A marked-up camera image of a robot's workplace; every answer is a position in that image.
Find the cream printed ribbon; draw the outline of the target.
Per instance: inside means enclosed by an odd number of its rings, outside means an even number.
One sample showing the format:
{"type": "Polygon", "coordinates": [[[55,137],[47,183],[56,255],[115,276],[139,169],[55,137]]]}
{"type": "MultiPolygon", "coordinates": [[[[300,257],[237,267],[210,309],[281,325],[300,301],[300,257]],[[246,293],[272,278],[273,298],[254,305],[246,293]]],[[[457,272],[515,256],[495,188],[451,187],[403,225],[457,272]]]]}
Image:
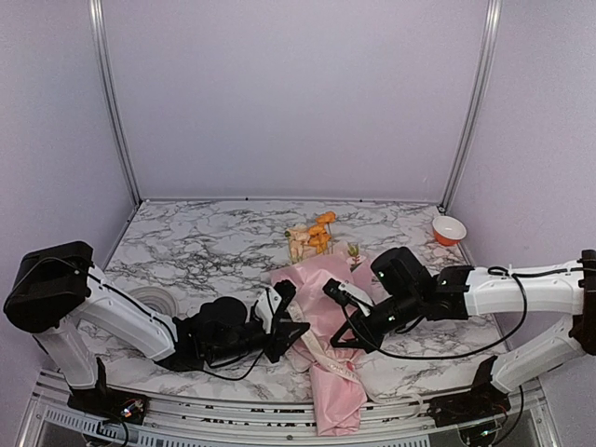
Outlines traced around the cream printed ribbon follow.
{"type": "Polygon", "coordinates": [[[360,422],[360,408],[371,399],[375,404],[413,403],[405,419],[417,417],[422,412],[423,400],[412,393],[406,397],[378,399],[368,395],[369,389],[353,371],[351,359],[337,358],[330,347],[322,344],[308,330],[301,336],[311,359],[309,374],[313,392],[314,410],[319,431],[346,431],[360,422]]]}

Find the pink wrapping paper sheet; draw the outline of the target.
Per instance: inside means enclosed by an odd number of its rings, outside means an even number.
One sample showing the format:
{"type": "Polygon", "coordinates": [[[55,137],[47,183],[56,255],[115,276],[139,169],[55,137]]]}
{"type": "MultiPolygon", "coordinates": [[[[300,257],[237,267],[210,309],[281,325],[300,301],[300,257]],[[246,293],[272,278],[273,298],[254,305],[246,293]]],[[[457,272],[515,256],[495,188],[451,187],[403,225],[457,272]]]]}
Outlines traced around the pink wrapping paper sheet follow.
{"type": "MultiPolygon", "coordinates": [[[[318,255],[298,264],[273,270],[269,273],[269,277],[272,284],[284,279],[288,279],[294,284],[296,295],[289,306],[291,319],[308,322],[309,330],[322,344],[330,347],[337,358],[346,356],[351,359],[355,372],[355,363],[361,352],[357,349],[341,349],[331,346],[330,339],[344,324],[345,317],[341,306],[322,290],[325,283],[333,278],[341,282],[348,281],[367,293],[372,292],[373,274],[370,270],[370,262],[365,261],[351,271],[346,261],[347,258],[345,253],[318,255]]],[[[294,369],[306,370],[309,373],[311,359],[306,358],[307,354],[308,351],[300,338],[286,356],[294,369]]],[[[343,436],[358,431],[359,426],[360,422],[346,431],[319,431],[317,426],[317,433],[320,436],[343,436]]]]}

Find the peach fake flower stem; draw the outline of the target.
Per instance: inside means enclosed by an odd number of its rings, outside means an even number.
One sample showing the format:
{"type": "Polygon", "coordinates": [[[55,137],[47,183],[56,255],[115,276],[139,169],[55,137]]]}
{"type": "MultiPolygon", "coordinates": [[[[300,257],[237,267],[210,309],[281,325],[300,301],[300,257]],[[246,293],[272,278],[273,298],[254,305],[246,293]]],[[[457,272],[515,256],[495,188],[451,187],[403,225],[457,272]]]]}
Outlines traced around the peach fake flower stem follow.
{"type": "Polygon", "coordinates": [[[301,262],[304,258],[305,246],[310,239],[307,226],[303,223],[297,224],[285,231],[285,237],[289,244],[291,263],[301,262]]]}

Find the orange fake flower stem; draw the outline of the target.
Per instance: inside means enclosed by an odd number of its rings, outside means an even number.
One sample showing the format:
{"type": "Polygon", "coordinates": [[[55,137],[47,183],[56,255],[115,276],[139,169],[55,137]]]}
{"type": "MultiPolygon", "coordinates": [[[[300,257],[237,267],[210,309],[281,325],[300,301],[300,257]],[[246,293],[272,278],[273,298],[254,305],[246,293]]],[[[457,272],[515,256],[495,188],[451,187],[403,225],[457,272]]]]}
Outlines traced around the orange fake flower stem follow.
{"type": "Polygon", "coordinates": [[[316,218],[316,223],[309,227],[308,246],[315,249],[316,254],[328,253],[332,248],[331,224],[336,221],[336,214],[327,211],[316,218]]]}

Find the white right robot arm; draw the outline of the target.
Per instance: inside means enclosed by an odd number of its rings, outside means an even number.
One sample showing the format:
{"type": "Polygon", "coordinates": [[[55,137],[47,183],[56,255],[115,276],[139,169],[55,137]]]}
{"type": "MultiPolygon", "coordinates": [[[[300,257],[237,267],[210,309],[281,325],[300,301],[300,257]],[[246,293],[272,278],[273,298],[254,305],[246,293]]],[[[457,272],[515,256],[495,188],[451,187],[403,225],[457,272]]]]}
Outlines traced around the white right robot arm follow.
{"type": "Polygon", "coordinates": [[[431,274],[406,247],[391,249],[372,263],[387,292],[377,305],[346,313],[345,325],[366,351],[381,352],[384,336],[416,320],[464,321],[484,315],[516,314],[519,320],[501,337],[522,330],[533,314],[557,314],[559,320],[533,339],[484,360],[461,408],[480,417],[498,395],[565,362],[595,353],[595,252],[542,267],[514,268],[453,265],[431,274]]]}

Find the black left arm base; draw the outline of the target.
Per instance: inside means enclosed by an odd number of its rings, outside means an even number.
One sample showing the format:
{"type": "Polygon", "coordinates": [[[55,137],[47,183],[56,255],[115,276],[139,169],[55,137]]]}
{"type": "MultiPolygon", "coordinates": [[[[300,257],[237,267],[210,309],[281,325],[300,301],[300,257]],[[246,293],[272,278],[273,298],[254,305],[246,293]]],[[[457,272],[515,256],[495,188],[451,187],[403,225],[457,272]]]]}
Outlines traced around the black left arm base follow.
{"type": "Polygon", "coordinates": [[[98,377],[91,388],[69,386],[68,406],[72,409],[107,417],[109,420],[141,425],[148,408],[148,397],[109,387],[101,359],[96,358],[98,377]]]}

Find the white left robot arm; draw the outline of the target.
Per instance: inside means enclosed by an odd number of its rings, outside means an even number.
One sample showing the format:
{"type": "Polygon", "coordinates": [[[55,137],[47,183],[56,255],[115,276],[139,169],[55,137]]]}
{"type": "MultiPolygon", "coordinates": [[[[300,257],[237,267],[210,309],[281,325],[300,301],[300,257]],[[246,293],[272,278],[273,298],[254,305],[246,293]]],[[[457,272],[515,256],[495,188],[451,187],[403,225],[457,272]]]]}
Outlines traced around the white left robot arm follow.
{"type": "Polygon", "coordinates": [[[319,369],[359,384],[349,358],[336,357],[320,337],[337,322],[323,304],[325,282],[366,297],[372,276],[352,267],[346,251],[318,255],[273,271],[253,306],[223,296],[204,303],[191,317],[160,313],[116,288],[91,261],[82,241],[26,254],[4,313],[34,336],[59,366],[67,383],[95,413],[117,406],[115,390],[103,382],[104,367],[80,339],[84,320],[132,345],[160,368],[175,373],[204,372],[253,352],[276,363],[302,341],[319,369]]]}

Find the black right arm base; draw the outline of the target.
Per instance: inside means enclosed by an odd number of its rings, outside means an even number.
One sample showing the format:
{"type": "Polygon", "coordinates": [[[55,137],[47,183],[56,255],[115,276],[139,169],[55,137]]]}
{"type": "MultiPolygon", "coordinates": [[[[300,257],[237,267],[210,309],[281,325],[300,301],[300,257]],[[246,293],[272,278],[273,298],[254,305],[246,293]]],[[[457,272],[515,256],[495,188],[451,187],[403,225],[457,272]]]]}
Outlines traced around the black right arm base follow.
{"type": "Polygon", "coordinates": [[[436,427],[463,424],[510,410],[508,392],[502,392],[492,382],[496,360],[497,356],[491,356],[479,365],[468,391],[428,401],[427,416],[436,427]]]}

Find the orange bowl white inside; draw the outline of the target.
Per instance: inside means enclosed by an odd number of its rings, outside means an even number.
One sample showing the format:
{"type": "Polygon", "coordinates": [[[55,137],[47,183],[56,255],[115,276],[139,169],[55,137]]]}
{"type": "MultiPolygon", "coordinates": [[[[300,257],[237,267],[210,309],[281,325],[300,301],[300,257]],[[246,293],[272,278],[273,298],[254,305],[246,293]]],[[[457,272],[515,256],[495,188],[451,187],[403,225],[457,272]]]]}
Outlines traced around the orange bowl white inside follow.
{"type": "Polygon", "coordinates": [[[445,215],[433,219],[432,230],[435,239],[446,247],[457,245],[467,236],[467,229],[460,221],[445,215]]]}

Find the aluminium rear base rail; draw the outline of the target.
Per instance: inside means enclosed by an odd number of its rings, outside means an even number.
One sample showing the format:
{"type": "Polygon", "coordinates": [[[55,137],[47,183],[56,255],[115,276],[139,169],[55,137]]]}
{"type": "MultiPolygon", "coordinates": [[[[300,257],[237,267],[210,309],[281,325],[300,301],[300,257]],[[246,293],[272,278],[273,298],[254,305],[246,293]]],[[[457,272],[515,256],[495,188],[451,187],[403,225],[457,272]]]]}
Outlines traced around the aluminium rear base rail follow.
{"type": "Polygon", "coordinates": [[[440,202],[422,199],[397,199],[397,198],[359,198],[359,197],[313,197],[313,196],[190,196],[190,197],[148,197],[141,203],[166,203],[166,202],[211,202],[211,201],[239,201],[239,202],[354,202],[354,203],[403,203],[438,206],[440,202]]]}

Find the aluminium front rail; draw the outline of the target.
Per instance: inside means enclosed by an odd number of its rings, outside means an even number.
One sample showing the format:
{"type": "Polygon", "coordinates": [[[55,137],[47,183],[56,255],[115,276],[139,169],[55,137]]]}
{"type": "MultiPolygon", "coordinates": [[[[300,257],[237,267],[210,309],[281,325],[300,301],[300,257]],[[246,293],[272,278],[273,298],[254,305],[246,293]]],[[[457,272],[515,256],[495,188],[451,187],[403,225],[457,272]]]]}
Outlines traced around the aluminium front rail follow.
{"type": "Polygon", "coordinates": [[[57,372],[42,371],[27,405],[19,446],[557,446],[546,398],[537,382],[509,398],[506,413],[438,427],[414,403],[368,403],[359,430],[319,436],[305,403],[248,403],[149,396],[139,425],[70,408],[57,372]]]}

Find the aluminium frame post right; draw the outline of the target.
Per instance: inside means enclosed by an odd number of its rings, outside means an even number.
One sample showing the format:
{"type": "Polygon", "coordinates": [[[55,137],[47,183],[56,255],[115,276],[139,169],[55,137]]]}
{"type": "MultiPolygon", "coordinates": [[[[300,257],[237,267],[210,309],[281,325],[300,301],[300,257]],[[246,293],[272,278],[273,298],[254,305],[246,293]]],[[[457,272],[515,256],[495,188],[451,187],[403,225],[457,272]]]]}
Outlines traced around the aluminium frame post right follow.
{"type": "Polygon", "coordinates": [[[472,84],[472,91],[462,131],[458,140],[454,162],[451,166],[440,202],[440,209],[443,213],[448,212],[454,203],[457,188],[462,180],[465,165],[471,152],[483,99],[490,82],[502,6],[503,2],[501,0],[490,0],[487,3],[481,37],[480,54],[472,84]]]}

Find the aluminium frame post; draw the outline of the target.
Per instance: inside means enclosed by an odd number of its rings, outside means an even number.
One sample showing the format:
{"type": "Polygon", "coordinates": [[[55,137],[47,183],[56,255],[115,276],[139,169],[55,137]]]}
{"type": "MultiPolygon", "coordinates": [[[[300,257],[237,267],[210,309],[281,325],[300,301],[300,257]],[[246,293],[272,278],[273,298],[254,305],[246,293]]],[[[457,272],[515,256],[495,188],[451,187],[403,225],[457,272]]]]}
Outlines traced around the aluminium frame post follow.
{"type": "Polygon", "coordinates": [[[462,131],[458,140],[454,162],[451,166],[440,202],[440,209],[443,213],[448,212],[454,203],[457,188],[462,180],[465,165],[471,152],[483,99],[490,82],[502,6],[503,2],[501,0],[490,0],[487,3],[481,37],[480,54],[472,84],[472,91],[462,131]]]}
{"type": "Polygon", "coordinates": [[[142,204],[142,195],[134,173],[129,145],[118,107],[102,1],[89,0],[88,9],[99,74],[102,82],[103,97],[106,104],[110,128],[115,140],[117,157],[123,171],[131,201],[138,207],[142,204]]]}

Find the aluminium frame post left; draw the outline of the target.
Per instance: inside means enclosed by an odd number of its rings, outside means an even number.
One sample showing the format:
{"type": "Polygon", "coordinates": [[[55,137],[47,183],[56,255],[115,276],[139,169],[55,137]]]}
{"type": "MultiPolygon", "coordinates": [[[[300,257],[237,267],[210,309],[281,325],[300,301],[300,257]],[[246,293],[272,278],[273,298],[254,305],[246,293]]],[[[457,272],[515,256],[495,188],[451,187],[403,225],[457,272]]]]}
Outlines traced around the aluminium frame post left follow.
{"type": "Polygon", "coordinates": [[[110,128],[115,140],[117,157],[123,171],[131,201],[138,207],[142,204],[142,195],[134,173],[129,145],[118,107],[102,1],[89,0],[88,9],[99,74],[102,82],[103,97],[106,104],[110,128]]]}

